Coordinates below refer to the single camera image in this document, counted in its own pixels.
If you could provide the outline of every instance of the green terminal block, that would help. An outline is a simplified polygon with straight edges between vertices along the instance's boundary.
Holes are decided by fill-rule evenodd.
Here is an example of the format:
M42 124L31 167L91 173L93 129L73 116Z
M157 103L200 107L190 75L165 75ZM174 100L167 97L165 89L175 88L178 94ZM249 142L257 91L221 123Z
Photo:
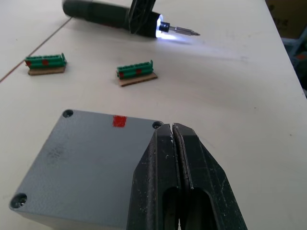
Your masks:
M153 72L153 61L134 64L130 66L117 67L117 77L119 79L134 78Z
M30 69L64 67L67 63L63 53L49 56L26 57L24 61Z

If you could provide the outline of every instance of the screw hole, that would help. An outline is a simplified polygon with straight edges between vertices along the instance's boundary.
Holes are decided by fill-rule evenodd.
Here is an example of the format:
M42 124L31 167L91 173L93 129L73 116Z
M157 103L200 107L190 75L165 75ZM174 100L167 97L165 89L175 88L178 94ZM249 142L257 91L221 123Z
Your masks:
M153 128L154 129L157 129L157 128L161 127L162 125L164 125L164 123L162 121L153 122Z
M26 201L27 201L27 195L24 193L18 193L11 200L11 207L20 208L25 204Z
M71 117L73 115L73 111L71 109L65 110L63 112L63 117L67 118L67 117Z

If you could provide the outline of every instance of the cardboard base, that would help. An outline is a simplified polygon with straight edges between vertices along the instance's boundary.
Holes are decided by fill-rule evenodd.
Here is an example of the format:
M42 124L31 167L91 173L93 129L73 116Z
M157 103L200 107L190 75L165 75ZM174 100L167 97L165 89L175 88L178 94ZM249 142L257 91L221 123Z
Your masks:
M124 87L127 85L132 85L132 84L136 84L136 83L140 83L144 81L150 81L156 78L158 78L158 76L154 72L152 72L151 74L144 75L141 77L129 78L129 79L119 79L119 85L121 87Z
M52 73L63 73L65 71L65 68L66 66L56 67L56 68L46 68L46 69L29 69L28 74L34 76L34 75L44 75Z

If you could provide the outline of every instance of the white table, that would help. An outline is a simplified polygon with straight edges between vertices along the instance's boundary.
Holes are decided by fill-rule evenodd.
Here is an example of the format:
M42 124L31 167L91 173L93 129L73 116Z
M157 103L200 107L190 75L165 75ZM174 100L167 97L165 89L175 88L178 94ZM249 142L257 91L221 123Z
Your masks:
M2 0L0 79L67 20L61 0Z
M20 66L0 84L0 229L49 229L7 206L67 108L192 127L249 230L307 228L307 103L265 2L159 0L154 10L201 36L151 40L71 20L36 52L63 52L64 74ZM157 80L118 86L117 66L150 59Z

